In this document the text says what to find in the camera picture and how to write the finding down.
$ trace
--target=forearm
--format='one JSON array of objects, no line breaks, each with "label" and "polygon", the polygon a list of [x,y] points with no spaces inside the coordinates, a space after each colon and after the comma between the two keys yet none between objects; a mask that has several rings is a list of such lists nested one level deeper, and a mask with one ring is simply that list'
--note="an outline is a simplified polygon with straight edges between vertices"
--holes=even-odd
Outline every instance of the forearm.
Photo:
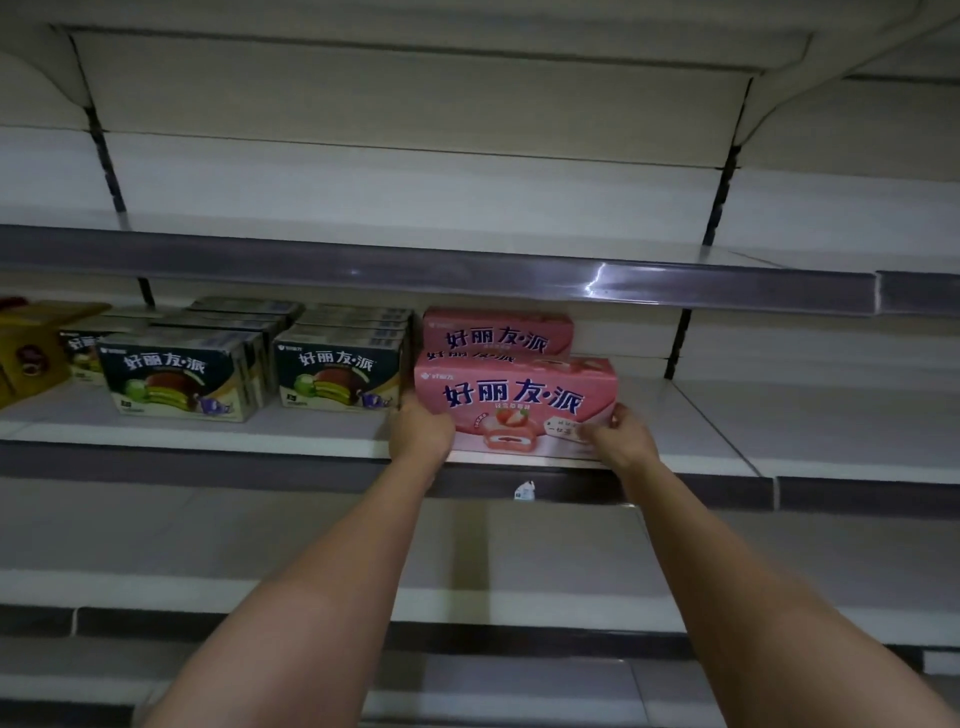
[{"label": "forearm", "polygon": [[355,725],[435,471],[410,459],[387,466],[356,507],[230,615],[150,728]]},{"label": "forearm", "polygon": [[898,658],[755,555],[662,463],[623,480],[730,726],[953,724]]}]

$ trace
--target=pink strawberry pie box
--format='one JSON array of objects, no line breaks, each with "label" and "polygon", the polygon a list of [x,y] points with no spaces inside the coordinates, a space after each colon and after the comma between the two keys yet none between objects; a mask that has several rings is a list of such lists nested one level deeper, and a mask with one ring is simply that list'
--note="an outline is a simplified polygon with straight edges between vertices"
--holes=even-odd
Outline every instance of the pink strawberry pie box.
[{"label": "pink strawberry pie box", "polygon": [[607,359],[424,351],[417,395],[457,425],[453,448],[593,458],[581,423],[610,422],[616,372]]},{"label": "pink strawberry pie box", "polygon": [[557,313],[428,308],[423,348],[428,352],[501,352],[556,356],[573,343],[573,322]]}]

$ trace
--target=shelf bracket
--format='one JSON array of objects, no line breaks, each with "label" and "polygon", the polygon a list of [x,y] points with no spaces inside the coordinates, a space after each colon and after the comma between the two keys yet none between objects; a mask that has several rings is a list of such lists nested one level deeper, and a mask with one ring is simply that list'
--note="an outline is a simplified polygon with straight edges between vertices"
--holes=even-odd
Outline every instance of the shelf bracket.
[{"label": "shelf bracket", "polygon": [[910,40],[932,33],[960,18],[960,0],[916,0],[911,12],[875,33],[818,33],[803,57],[754,79],[737,126],[734,144],[745,144],[763,121],[784,103],[805,91],[840,78]]},{"label": "shelf bracket", "polygon": [[65,31],[0,12],[0,52],[42,73],[69,102],[82,109],[92,106],[84,73]]}]

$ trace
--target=hand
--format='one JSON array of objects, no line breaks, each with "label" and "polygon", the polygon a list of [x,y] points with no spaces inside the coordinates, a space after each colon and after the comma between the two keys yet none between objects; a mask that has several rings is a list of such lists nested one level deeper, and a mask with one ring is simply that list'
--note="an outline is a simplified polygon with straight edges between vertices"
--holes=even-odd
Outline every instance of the hand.
[{"label": "hand", "polygon": [[452,417],[430,414],[413,390],[407,390],[400,408],[390,416],[390,457],[410,458],[439,470],[453,447],[455,431]]},{"label": "hand", "polygon": [[632,467],[660,461],[657,443],[646,423],[619,402],[613,409],[611,426],[584,423],[580,425],[580,436],[593,445],[600,459],[621,479]]}]

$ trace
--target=strawberry image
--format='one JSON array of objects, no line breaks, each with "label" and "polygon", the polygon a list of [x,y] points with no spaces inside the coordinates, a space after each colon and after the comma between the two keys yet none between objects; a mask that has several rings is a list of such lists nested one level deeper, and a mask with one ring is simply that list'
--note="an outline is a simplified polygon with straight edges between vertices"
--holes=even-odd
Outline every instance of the strawberry image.
[{"label": "strawberry image", "polygon": [[505,427],[523,427],[530,417],[529,409],[498,409],[496,420]]}]

